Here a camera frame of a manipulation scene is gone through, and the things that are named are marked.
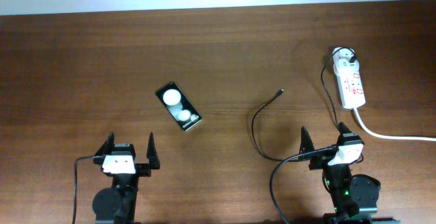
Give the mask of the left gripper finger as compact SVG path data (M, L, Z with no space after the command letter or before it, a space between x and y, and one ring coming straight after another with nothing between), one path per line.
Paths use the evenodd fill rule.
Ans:
M102 144L102 146L97 150L94 154L95 157L100 157L104 155L108 155L112 152L112 148L114 146L114 133L110 132L106 141Z
M160 169L160 160L155 148L155 141L153 133L149 135L149 142L147 146L146 158L149 160L149 165L152 170Z

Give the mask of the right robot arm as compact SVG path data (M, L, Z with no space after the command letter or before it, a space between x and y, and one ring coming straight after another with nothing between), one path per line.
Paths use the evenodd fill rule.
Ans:
M381 183L365 174L353 175L350 165L362 155L364 142L344 123L339 124L337 143L315 149L309 132L301 128L299 159L309 161L310 170L321 170L324 186L334 206L332 214L323 216L324 223L371 223L377 212Z

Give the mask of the black smartphone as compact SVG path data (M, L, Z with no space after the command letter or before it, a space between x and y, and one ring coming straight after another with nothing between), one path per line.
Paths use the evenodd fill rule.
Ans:
M200 113L175 82L165 84L155 94L183 131L189 131L202 121Z

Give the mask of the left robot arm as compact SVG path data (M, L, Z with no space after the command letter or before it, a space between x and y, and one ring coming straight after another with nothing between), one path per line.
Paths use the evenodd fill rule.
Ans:
M92 203L96 223L134 223L136 199L141 177L150 177L153 170L160 168L154 136L149 135L147 163L136 163L133 144L117 144L114 134L95 153L93 162L101 167L102 173L111 177L112 185L99 191Z

